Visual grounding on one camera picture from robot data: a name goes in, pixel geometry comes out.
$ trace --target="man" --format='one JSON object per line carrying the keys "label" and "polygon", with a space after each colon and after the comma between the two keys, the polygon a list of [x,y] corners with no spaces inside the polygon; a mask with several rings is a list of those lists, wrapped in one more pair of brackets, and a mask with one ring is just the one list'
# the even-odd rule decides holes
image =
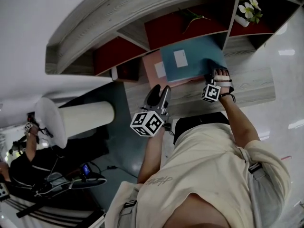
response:
{"label": "man", "polygon": [[33,186],[43,181],[51,172],[69,174],[81,164],[107,154],[108,149],[99,132],[91,137],[67,141],[64,149],[58,146],[37,150],[38,127],[33,125],[27,134],[24,153],[13,160],[10,167],[0,162],[1,181]]}
{"label": "man", "polygon": [[[217,70],[219,76],[229,76]],[[222,87],[220,94],[229,93]],[[253,228],[255,218],[247,181],[249,163],[267,163],[286,199],[290,177],[231,95],[221,97],[222,113],[180,119],[175,150],[160,169],[164,129],[148,140],[138,184],[123,182],[106,215],[106,228],[118,227],[121,210],[138,189],[136,228]]]}

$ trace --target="white label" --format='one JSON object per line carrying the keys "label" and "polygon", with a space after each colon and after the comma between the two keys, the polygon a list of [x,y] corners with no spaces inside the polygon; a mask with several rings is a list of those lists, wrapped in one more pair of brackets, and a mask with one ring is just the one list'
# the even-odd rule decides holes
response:
{"label": "white label", "polygon": [[188,62],[187,62],[186,54],[185,54],[184,50],[175,51],[174,57],[175,57],[177,67],[188,66]]}
{"label": "white label", "polygon": [[166,71],[165,71],[165,67],[163,65],[163,62],[156,63],[156,64],[154,64],[154,66],[155,66],[155,70],[156,70],[158,78],[166,76]]}

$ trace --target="wall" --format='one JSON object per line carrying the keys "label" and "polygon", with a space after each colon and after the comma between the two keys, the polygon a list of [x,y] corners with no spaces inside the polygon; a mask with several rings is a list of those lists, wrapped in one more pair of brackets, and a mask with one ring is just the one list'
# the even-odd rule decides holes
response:
{"label": "wall", "polygon": [[19,124],[43,95],[79,96],[104,77],[45,74],[46,45],[83,0],[0,0],[0,127]]}

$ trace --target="white cylinder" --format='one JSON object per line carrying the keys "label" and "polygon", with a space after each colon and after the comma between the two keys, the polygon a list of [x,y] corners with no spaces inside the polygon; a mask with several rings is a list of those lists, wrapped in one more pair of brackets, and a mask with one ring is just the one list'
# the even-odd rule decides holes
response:
{"label": "white cylinder", "polygon": [[67,138],[109,124],[114,119],[114,109],[106,101],[59,108]]}

